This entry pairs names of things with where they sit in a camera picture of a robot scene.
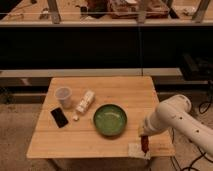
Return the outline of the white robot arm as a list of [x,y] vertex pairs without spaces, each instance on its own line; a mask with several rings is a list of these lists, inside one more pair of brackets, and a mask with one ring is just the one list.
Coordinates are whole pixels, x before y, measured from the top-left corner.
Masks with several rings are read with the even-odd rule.
[[182,94],[161,101],[140,123],[138,135],[153,136],[172,127],[213,157],[213,129],[193,118],[191,108],[191,101]]

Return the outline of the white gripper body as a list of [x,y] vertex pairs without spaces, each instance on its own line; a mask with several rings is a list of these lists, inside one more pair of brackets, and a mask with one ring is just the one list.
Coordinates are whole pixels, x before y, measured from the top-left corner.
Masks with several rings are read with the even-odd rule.
[[151,124],[150,118],[145,117],[143,121],[139,124],[138,135],[139,136],[151,136],[154,134],[154,129]]

